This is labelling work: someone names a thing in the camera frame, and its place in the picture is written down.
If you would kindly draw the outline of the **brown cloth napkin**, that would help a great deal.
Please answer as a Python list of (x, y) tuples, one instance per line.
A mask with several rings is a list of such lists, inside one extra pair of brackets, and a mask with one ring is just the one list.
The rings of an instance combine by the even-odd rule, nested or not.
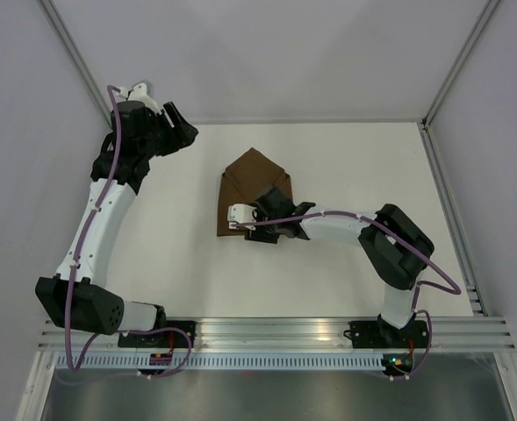
[(292, 199), (290, 175), (253, 147), (228, 165), (220, 177), (217, 236), (243, 236), (244, 229), (229, 228), (228, 208), (235, 203), (251, 204), (272, 186)]

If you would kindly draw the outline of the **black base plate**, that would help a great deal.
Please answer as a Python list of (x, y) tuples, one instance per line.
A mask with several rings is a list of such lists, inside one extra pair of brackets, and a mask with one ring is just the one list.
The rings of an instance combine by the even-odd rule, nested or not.
[(194, 320), (171, 320), (164, 326), (151, 331), (121, 332), (118, 336), (119, 348), (187, 350), (196, 338), (197, 322)]
[(426, 348), (429, 342), (427, 323), (411, 320), (397, 329), (383, 320), (356, 320), (348, 324), (343, 336), (352, 342), (354, 349), (405, 349), (412, 346)]

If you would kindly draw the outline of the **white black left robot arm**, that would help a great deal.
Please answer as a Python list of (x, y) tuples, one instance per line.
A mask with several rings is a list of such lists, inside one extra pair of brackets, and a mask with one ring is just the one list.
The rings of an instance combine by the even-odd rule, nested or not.
[(154, 112), (140, 100), (121, 101), (111, 123), (92, 164), (89, 199), (75, 238), (54, 276), (38, 279), (35, 294), (60, 328), (103, 335), (138, 331), (148, 346), (158, 347), (169, 336), (163, 307), (110, 292), (108, 267), (149, 162), (190, 146), (198, 130), (172, 102)]

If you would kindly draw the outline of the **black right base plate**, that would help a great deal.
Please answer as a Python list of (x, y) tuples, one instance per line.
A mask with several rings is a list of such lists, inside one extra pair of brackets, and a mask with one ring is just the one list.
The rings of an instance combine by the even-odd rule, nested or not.
[(412, 346), (426, 348), (429, 342), (427, 323), (411, 320), (397, 329), (383, 320), (356, 320), (348, 324), (343, 336), (352, 342), (354, 349), (405, 349)]

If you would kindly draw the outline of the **aluminium frame post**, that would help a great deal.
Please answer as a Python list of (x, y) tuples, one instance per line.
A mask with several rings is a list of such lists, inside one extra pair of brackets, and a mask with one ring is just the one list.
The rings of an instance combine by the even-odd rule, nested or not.
[(54, 36), (60, 43), (64, 53), (68, 56), (72, 67), (78, 74), (98, 114), (103, 119), (104, 123), (111, 128), (111, 109), (106, 102), (106, 94), (103, 92), (90, 71), (87, 62), (75, 43), (71, 31), (68, 29), (55, 4), (55, 1), (37, 0), (36, 4), (50, 25)]
[(493, 21), (502, 4), (502, 0), (487, 0), (485, 2), (483, 9), (479, 12), (474, 25), (471, 27), (468, 36), (453, 61), (452, 66), (434, 96), (432, 103), (420, 121), (423, 127), (429, 127), (437, 117), (439, 111), (448, 98), (450, 91), (455, 86), (462, 71), (475, 53), (479, 42), (484, 37), (489, 24)]

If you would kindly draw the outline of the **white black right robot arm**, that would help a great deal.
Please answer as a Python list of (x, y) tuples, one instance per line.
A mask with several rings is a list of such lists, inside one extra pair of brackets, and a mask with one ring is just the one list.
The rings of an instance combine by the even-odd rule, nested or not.
[(242, 228), (245, 239), (251, 241), (276, 244), (285, 236), (359, 246), (384, 282), (378, 337), (386, 346), (398, 346), (408, 338), (414, 322), (415, 284), (434, 253), (434, 244), (398, 206), (387, 203), (363, 218), (313, 202), (296, 205), (271, 187), (250, 205), (230, 206), (227, 220), (231, 228)]

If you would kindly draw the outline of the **aluminium frame rail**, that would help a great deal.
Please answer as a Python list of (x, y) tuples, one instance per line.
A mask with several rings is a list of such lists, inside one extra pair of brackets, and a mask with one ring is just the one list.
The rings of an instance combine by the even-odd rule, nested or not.
[[(508, 325), (498, 317), (431, 317), (434, 352), (512, 352)], [(346, 318), (198, 318), (199, 352), (340, 352)]]

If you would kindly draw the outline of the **left aluminium frame post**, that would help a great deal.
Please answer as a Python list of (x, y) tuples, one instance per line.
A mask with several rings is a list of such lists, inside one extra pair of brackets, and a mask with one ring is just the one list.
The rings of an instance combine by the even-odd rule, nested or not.
[(106, 102), (106, 94), (103, 92), (90, 71), (87, 62), (75, 43), (71, 31), (68, 29), (55, 4), (55, 1), (37, 0), (36, 4), (50, 25), (54, 36), (60, 43), (64, 53), (68, 56), (72, 67), (78, 74), (98, 114), (103, 119), (104, 123), (111, 128), (111, 109)]

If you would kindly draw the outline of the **right aluminium frame post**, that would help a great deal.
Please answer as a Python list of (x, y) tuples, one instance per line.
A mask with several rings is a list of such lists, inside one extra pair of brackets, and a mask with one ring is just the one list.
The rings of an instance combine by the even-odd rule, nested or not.
[(432, 103), (420, 121), (423, 127), (429, 127), (437, 117), (439, 111), (448, 98), (450, 91), (455, 86), (462, 71), (475, 53), (479, 42), (484, 37), (489, 24), (493, 21), (502, 4), (502, 0), (487, 0), (485, 2), (483, 9), (479, 12), (474, 25), (471, 27), (468, 36), (453, 61), (452, 66), (434, 96)]

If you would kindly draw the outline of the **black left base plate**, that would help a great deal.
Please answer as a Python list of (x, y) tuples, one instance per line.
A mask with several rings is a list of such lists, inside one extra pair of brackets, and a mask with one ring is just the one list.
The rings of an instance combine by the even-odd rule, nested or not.
[(197, 322), (194, 320), (171, 320), (164, 326), (151, 331), (121, 332), (118, 336), (119, 348), (187, 350), (196, 338)]

